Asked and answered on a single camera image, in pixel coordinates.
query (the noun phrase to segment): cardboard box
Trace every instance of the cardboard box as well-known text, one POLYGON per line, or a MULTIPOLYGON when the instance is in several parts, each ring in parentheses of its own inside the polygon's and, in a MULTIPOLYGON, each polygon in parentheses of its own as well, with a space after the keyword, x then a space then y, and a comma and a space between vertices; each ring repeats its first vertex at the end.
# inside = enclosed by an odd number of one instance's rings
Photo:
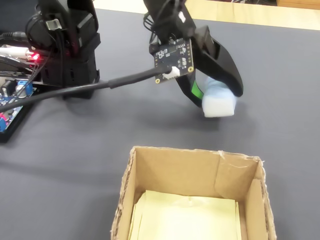
POLYGON ((276 240, 274 217, 259 157, 223 151, 134 147, 111 229, 127 240, 133 206, 145 190, 239 202, 242 240, 276 240))

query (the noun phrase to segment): red led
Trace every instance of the red led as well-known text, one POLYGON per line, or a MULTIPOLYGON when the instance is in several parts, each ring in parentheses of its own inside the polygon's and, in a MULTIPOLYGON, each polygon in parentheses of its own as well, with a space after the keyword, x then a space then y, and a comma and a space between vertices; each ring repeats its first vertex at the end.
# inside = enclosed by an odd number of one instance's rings
POLYGON ((32 59, 35 60, 35 61, 38 60, 39 58, 40 58, 39 53, 35 53, 35 54, 32 55, 32 59))

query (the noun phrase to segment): black circuit board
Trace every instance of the black circuit board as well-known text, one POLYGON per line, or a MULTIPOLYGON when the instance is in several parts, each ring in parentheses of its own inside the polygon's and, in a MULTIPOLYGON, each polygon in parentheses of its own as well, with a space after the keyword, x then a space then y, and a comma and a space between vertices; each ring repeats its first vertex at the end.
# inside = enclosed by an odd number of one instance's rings
MULTIPOLYGON (((168 44, 159 46, 159 51, 153 57, 155 67, 161 65, 175 66, 180 70, 180 76, 194 71, 191 39, 171 40, 168 44)), ((166 80, 162 75, 155 76, 157 84, 166 80)))

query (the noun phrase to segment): cardboard edge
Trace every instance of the cardboard edge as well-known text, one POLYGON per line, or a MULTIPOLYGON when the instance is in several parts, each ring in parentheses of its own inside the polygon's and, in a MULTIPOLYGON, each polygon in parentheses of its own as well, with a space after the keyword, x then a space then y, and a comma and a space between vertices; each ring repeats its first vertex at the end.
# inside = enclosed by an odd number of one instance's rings
POLYGON ((276 240, 277 234, 276 234, 275 218, 274 218, 274 213, 272 212, 272 209, 271 209, 269 193, 267 190, 266 170, 264 168, 264 162, 261 161, 260 158, 259 158, 259 161, 260 161, 261 168, 262 168, 261 188, 262 188, 262 197, 263 197, 263 201, 264 201, 266 230, 269 235, 269 240, 276 240))
POLYGON ((131 173, 131 169, 132 169, 132 165, 133 165, 133 162, 135 159, 135 155, 136 155, 136 148, 133 147, 130 151, 129 161, 128 161, 127 167, 124 171, 122 181, 121 181, 119 202, 118 202, 117 208, 115 210, 114 219, 113 219, 111 231, 110 231, 110 236, 111 236, 112 240, 117 240, 119 223, 120 223, 122 211, 123 211, 123 203, 124 203, 124 199, 126 196, 126 190, 127 190, 127 186, 128 186, 128 182, 129 182, 129 176, 131 173))

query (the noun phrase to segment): black cable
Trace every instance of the black cable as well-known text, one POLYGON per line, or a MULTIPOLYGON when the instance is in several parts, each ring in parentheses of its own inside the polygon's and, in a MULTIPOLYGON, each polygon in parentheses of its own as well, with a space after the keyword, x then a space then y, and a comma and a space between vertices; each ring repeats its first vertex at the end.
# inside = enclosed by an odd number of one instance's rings
POLYGON ((179 14, 179 0, 174 0, 174 9, 172 10, 172 15, 168 18, 166 18, 165 20, 162 20, 159 22, 159 18, 161 17, 163 11, 165 10, 166 6, 171 2, 172 0, 166 0, 164 2, 164 4, 161 6, 157 16, 155 17, 154 21, 151 21, 149 19, 149 16, 150 14, 147 12, 144 17, 143 17, 143 26, 148 29, 150 32, 151 32, 151 36, 150 36, 150 39, 149 39, 149 44, 151 44, 155 38, 156 38, 156 33, 154 31, 154 28, 155 27, 159 27, 163 24, 165 24, 167 21, 169 21, 171 18, 174 18, 176 17, 176 15, 179 14))
POLYGON ((26 82, 25 85, 23 85, 23 87, 16 93, 16 97, 13 98, 10 102, 13 102, 15 99, 19 98, 19 96, 22 94, 23 90, 35 79, 35 77, 41 72, 42 68, 47 64, 49 58, 51 57, 51 54, 53 52, 53 49, 51 49, 47 59, 45 60, 45 62, 41 65, 41 67, 39 68, 39 65, 35 65, 33 68, 33 71, 28 79, 28 81, 26 82))
POLYGON ((150 70, 140 72, 137 74, 115 78, 107 82, 100 82, 100 83, 94 83, 94 84, 88 84, 88 85, 76 86, 76 87, 68 87, 68 88, 63 88, 59 90, 45 92, 39 95, 31 96, 25 99, 21 99, 19 101, 15 101, 13 103, 0 106, 0 113, 4 113, 10 109, 33 104, 45 99, 50 99, 58 96, 78 94, 78 93, 83 93, 83 92, 97 90, 97 89, 105 89, 105 88, 114 89, 114 88, 118 88, 125 85, 135 84, 157 75, 168 74, 171 72, 171 70, 172 68, 170 66, 159 66, 159 67, 152 68, 150 70))
POLYGON ((65 41, 64 35, 61 31, 57 31, 57 45, 60 51, 60 77, 62 82, 62 88, 66 87, 65 75, 64 75, 64 62, 65 62, 65 41))

